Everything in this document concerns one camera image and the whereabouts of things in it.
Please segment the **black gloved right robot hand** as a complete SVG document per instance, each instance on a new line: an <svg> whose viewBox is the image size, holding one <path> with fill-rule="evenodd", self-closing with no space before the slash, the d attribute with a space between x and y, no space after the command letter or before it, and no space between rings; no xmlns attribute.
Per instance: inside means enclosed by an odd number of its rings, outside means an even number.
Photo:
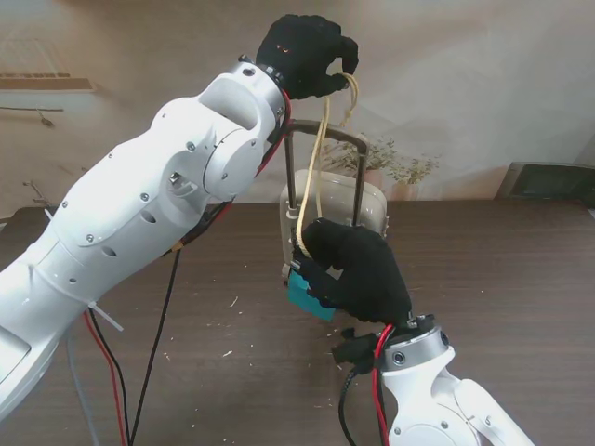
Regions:
<svg viewBox="0 0 595 446"><path fill-rule="evenodd" d="M302 231L302 241L309 253L295 253L297 273L323 307L363 322L407 324L411 298L391 248L378 233L319 218Z"/></svg>

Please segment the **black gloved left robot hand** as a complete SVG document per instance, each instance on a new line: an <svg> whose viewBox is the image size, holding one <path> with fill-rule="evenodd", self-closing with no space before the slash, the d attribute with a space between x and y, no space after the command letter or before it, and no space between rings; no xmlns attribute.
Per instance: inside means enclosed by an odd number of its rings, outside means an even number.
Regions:
<svg viewBox="0 0 595 446"><path fill-rule="evenodd" d="M340 25L317 15L287 14L275 21L259 46L256 65L268 72L291 99L321 98L347 87L343 73L329 74L336 60L355 73L359 47Z"/></svg>

